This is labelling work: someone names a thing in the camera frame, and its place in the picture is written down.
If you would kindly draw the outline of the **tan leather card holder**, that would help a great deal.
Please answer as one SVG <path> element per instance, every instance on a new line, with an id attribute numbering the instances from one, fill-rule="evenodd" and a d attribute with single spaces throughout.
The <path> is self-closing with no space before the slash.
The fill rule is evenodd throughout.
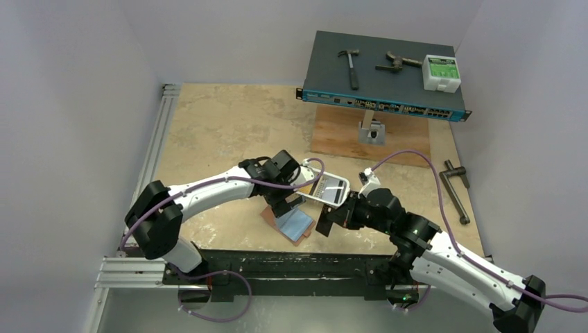
<path id="1" fill-rule="evenodd" d="M 299 246 L 305 239 L 309 238 L 312 229 L 316 225 L 316 222 L 309 215 L 298 208 L 277 218 L 274 216 L 270 206 L 266 206 L 260 213 L 260 217 L 293 246 Z"/>

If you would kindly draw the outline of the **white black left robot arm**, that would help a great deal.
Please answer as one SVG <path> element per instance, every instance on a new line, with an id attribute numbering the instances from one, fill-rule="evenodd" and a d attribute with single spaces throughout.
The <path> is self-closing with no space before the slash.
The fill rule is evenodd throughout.
<path id="1" fill-rule="evenodd" d="M 127 212 L 124 223 L 146 259 L 162 258 L 191 284 L 204 280 L 207 265 L 198 247 L 180 236 L 191 217 L 234 200 L 261 196 L 281 216 L 292 209 L 287 197 L 300 164 L 285 150 L 274 157 L 239 162 L 218 174 L 183 185 L 150 182 Z"/>

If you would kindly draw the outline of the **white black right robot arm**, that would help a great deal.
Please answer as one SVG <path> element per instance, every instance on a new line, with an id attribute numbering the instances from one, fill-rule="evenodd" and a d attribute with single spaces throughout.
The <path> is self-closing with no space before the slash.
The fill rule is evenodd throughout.
<path id="1" fill-rule="evenodd" d="M 536 299 L 546 293 L 543 280 L 509 273 L 464 246 L 454 246 L 448 232 L 406 211 L 389 189 L 368 195 L 353 191 L 340 207 L 325 205 L 318 231 L 328 235 L 334 224 L 388 235 L 397 248 L 384 270 L 391 284 L 412 279 L 443 289 L 486 313 L 499 332 L 535 331 L 544 310 Z"/>

